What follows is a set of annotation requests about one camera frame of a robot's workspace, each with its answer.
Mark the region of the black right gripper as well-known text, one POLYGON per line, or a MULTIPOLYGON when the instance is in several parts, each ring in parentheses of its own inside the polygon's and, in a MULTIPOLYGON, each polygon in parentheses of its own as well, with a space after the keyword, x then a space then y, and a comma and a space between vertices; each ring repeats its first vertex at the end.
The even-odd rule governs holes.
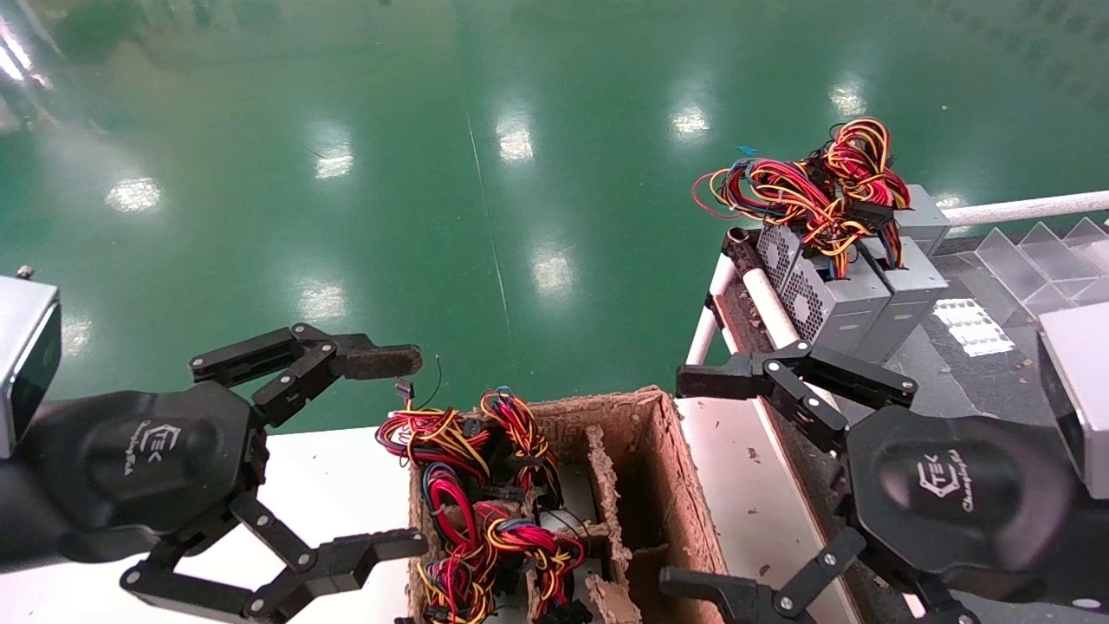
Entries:
POLYGON ((661 592, 708 601, 725 623, 812 623, 808 605, 859 562, 914 593, 920 623, 979 622, 948 589, 996 601, 1041 597, 1048 557, 1079 500, 1059 434, 990 416, 918 415, 907 408, 917 391, 907 376, 804 341, 736 352, 723 365, 681 365, 678 398, 762 398, 821 451, 845 451, 855 528, 832 538, 784 589, 665 566, 661 592), (878 411, 849 427, 822 393, 878 411))

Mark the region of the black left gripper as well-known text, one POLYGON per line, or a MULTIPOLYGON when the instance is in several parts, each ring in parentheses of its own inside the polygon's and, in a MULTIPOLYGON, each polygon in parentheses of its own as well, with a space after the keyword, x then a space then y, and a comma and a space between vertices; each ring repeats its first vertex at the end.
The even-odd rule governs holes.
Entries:
POLYGON ((378 564, 427 553, 427 538, 407 528, 308 546, 250 492, 264 481, 264 426, 285 424, 339 379, 404 378, 421 364, 415 344, 298 323, 194 356, 199 386, 181 392, 44 403, 24 434, 24 552, 151 550, 121 589, 149 607, 223 623, 289 623, 316 599, 360 591, 378 564), (250 402, 227 390, 261 378, 250 402), (282 562, 269 583, 241 589, 177 572, 237 526, 282 562))

